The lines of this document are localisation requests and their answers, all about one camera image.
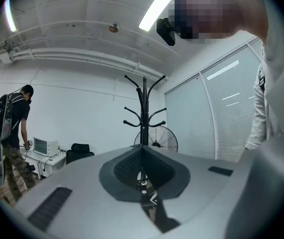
ceiling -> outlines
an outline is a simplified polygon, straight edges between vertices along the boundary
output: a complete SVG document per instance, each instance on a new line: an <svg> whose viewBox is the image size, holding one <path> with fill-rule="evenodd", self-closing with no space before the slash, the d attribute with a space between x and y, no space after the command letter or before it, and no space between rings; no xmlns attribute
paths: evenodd
<svg viewBox="0 0 284 239"><path fill-rule="evenodd" d="M10 0L17 32L12 33L0 9L0 47L7 40L11 53L38 48L74 48L138 62L161 74L178 67L204 44L176 38L168 46L156 33L138 25L153 0ZM109 31L117 22L120 30Z"/></svg>

white roller blind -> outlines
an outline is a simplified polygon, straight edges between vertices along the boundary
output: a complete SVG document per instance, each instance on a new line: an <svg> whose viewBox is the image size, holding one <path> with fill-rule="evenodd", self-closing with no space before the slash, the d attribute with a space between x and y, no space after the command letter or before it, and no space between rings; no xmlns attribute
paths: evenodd
<svg viewBox="0 0 284 239"><path fill-rule="evenodd" d="M215 158L212 116L200 76L165 95L168 128L178 141L178 152Z"/></svg>
<svg viewBox="0 0 284 239"><path fill-rule="evenodd" d="M218 134L218 159L237 161L254 115L254 82L260 60L246 47L202 73Z"/></svg>
<svg viewBox="0 0 284 239"><path fill-rule="evenodd" d="M257 53L260 59L262 59L262 41L259 38L256 38L249 42L251 48Z"/></svg>

pipe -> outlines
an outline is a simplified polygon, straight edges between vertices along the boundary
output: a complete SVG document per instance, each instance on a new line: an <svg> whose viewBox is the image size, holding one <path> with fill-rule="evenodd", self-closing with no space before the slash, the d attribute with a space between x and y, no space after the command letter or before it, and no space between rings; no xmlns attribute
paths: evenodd
<svg viewBox="0 0 284 239"><path fill-rule="evenodd" d="M23 59L32 59L30 55L26 55L26 56L19 56L19 57L16 57L14 59L14 61L16 60L23 60ZM75 62L82 62L82 63L90 63L90 64L95 64L95 65L102 65L102 66L105 66L105 67L110 67L110 68L114 68L114 69L118 69L118 70L122 70L122 71L125 71L125 72L131 72L133 73L132 70L127 70L127 69L124 69L124 68L121 68L121 67L117 67L117 66L113 66L113 65L110 65L110 64L104 64L104 63L100 63L100 62L94 62L94 61L90 61L90 60L87 60L87 59L73 59L73 58L61 58L61 57L56 57L56 58L51 58L51 57L35 57L35 59L51 59L51 60L64 60L64 61L75 61ZM139 75L139 76L144 76L146 75L148 78L152 79L153 81L156 81L157 79L154 78L153 76L151 75L148 75L148 74L145 74L145 73L139 73L139 72L135 72L135 74Z"/></svg>
<svg viewBox="0 0 284 239"><path fill-rule="evenodd" d="M37 48L37 49L31 49L32 53L37 53L37 52L69 52L69 53L78 53L78 54L85 54L85 55L91 55L94 57L100 57L100 58L106 58L110 60L114 60L123 64L131 65L133 67L136 66L136 62L124 59L124 58L119 58L113 55L101 53L101 52L96 52L96 51L90 51L90 50L83 50L83 49L71 49L71 48ZM12 56L19 56L22 54L28 54L28 50L23 50L23 51L18 51L15 53L11 53ZM144 70L146 72L149 72L151 74L154 74L155 76L162 76L161 73L155 71L154 69L148 68L146 66L140 65L139 66L140 70Z"/></svg>
<svg viewBox="0 0 284 239"><path fill-rule="evenodd" d="M153 56L151 56L151 55L149 55L149 54L147 54L147 53L145 53L145 52L143 52L139 49L136 49L136 48L124 45L124 44L116 43L116 42L113 42L113 41L100 39L100 38L98 39L98 38L95 38L95 37L85 36L85 35L54 35L54 36L47 36L47 37L39 37L39 38L34 38L34 39L30 39L30 40L27 40L27 41L17 43L13 46L13 49L16 48L16 47L21 47L21 46L33 44L33 43L36 43L36 42L51 40L51 39L55 39L55 38L56 39L59 39L59 38L82 38L82 39L97 40L97 41L109 43L109 44L112 44L112 45L116 45L116 46L122 47L124 49L133 50L135 52L140 52L142 55L149 57L150 59L153 59L153 60L155 60L155 61L157 61L161 64L164 64L164 62L161 61L160 59L157 59L156 57L153 57Z"/></svg>
<svg viewBox="0 0 284 239"><path fill-rule="evenodd" d="M79 59L84 59L84 60L89 60L89 61L95 61L95 62L101 62L101 63L104 63L104 64L110 64L112 66L118 66L118 67L122 67L126 70L129 70L129 71L132 71L133 72L133 68L131 67L128 67L127 65L125 64L121 64L121 63L116 63L116 62L112 62L110 63L111 61L109 60L106 60L106 59L99 59L99 58L94 58L94 57L87 57L87 56L84 56L84 55L77 55L77 54L62 54L62 53L52 53L52 54L34 54L33 55L34 58L37 58L37 57L70 57L70 58L79 58Z"/></svg>

black coat rack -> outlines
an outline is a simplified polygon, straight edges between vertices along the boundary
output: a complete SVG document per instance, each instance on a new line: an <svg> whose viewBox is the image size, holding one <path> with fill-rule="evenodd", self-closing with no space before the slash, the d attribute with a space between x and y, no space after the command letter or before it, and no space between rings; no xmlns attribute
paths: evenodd
<svg viewBox="0 0 284 239"><path fill-rule="evenodd" d="M125 78L127 78L129 81L131 81L135 86L136 86L136 91L137 91L137 94L138 94L138 99L140 101L140 104L141 104L141 116L139 116L136 112L130 110L129 108L127 107L124 107L124 109L128 110L129 112L135 114L140 123L138 125L134 125L130 122L127 122L126 120L123 121L124 124L128 124L130 126L133 126L133 127L140 127L141 128L141 145L148 145L148 127L157 127L157 126L160 126L160 125L165 125L166 122L163 120L162 122L156 124L156 125L151 125L150 124L150 120L152 119L152 117L157 114L157 113L160 113L162 111L166 111L166 108L163 108L157 112L154 112L152 115L148 116L148 108L149 108L149 105L148 105L148 102L149 102L149 97L150 97L150 93L152 91L152 89L154 88L154 86L156 84L158 84L162 79L164 79L166 77L166 75L163 75L159 80L157 80L152 86L151 88L149 89L149 91L147 92L147 78L146 76L144 76L143 78L143 92L140 88L140 86L134 82L132 79L130 79L127 75L125 75ZM146 189L146 174L145 174L145 171L142 167L142 170L141 170L141 180L139 182L139 189L140 190L145 190Z"/></svg>

